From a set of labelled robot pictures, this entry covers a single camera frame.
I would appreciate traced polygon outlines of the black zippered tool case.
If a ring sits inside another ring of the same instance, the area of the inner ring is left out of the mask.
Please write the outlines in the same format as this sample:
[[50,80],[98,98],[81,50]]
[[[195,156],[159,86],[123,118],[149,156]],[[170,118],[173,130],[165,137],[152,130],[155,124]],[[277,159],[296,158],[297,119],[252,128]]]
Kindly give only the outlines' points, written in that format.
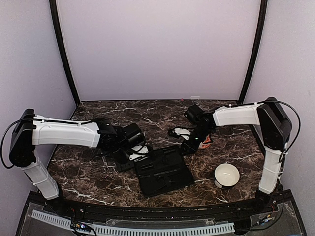
[[194,184],[178,145],[153,150],[144,160],[135,162],[144,197],[153,197]]

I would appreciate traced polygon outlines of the silver scissors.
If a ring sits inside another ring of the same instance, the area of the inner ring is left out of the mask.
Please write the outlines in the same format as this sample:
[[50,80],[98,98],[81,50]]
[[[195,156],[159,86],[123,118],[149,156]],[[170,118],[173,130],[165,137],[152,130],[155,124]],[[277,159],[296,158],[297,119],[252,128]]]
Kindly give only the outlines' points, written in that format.
[[115,175],[115,166],[108,165],[108,163],[104,163],[102,177],[104,179],[112,179]]

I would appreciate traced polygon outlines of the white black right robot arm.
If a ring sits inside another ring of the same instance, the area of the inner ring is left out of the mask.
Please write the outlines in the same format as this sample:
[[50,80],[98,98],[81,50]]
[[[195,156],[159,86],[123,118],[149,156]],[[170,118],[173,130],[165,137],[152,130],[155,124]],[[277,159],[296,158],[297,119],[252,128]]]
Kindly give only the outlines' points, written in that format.
[[297,113],[291,105],[274,97],[247,104],[224,105],[208,112],[198,105],[192,105],[184,115],[193,127],[176,126],[168,130],[168,135],[182,137],[184,140],[180,145],[181,152],[183,155],[190,155],[196,153],[199,145],[215,133],[218,127],[259,127],[260,130],[254,136],[264,155],[264,165],[257,190],[261,195],[252,201],[251,209],[255,213],[262,213],[270,205],[267,195],[271,195],[276,189],[284,171],[285,157],[299,136],[297,132],[293,139],[290,137],[293,124],[284,107]]

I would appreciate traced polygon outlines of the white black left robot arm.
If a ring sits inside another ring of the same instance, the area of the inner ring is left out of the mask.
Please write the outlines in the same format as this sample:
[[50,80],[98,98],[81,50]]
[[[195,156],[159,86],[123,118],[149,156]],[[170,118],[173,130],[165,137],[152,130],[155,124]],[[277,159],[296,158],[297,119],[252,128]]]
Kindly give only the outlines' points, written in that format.
[[36,115],[34,109],[26,109],[22,116],[4,131],[0,146],[12,131],[6,169],[20,168],[44,199],[58,214],[69,211],[69,202],[63,199],[60,185],[49,174],[36,151],[38,146],[73,145],[101,150],[121,164],[146,158],[150,148],[136,123],[125,127],[115,126],[105,118],[86,121],[48,118]]

